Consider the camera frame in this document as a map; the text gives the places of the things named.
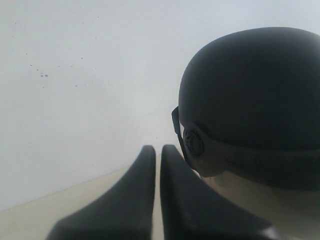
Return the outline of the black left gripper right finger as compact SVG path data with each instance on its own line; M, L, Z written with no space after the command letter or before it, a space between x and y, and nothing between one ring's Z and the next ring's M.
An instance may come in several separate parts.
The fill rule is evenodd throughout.
M270 240L272 226L212 191L174 145L161 153L160 200L166 240Z

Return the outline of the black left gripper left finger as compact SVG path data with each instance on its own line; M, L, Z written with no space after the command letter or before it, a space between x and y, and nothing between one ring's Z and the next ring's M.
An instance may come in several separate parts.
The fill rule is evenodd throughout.
M150 240L156 152L142 147L127 172L101 197L59 220L49 240Z

